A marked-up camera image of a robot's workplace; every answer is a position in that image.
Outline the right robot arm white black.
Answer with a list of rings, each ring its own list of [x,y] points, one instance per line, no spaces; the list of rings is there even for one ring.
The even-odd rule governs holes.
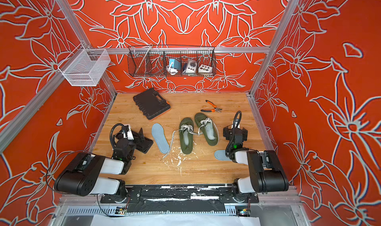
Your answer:
[[[281,192],[289,189],[289,181],[274,150],[258,151],[245,148],[248,131],[238,127],[225,127],[223,137],[229,141],[225,157],[232,162],[248,166],[249,176],[234,181],[238,194]]]

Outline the grey insole near right arm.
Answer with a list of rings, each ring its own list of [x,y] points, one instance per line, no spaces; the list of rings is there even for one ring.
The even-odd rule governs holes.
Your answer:
[[[225,155],[225,150],[217,150],[214,152],[214,157],[218,161],[232,161],[229,157]]]

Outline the light blue insole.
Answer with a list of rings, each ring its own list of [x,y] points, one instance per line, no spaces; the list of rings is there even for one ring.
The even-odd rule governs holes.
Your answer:
[[[151,129],[152,137],[154,138],[156,145],[159,149],[159,151],[162,154],[168,154],[170,151],[170,146],[166,140],[165,134],[164,134],[164,128],[162,125],[155,123],[152,126]]]

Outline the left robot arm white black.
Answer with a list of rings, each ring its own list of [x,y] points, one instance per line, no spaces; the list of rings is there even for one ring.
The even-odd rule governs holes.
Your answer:
[[[146,154],[153,140],[145,137],[142,129],[135,132],[128,124],[115,124],[109,139],[113,150],[111,157],[78,152],[55,180],[53,190],[77,196],[101,194],[114,197],[117,201],[127,199],[128,191],[123,180],[100,175],[127,174],[135,159],[135,151]]]

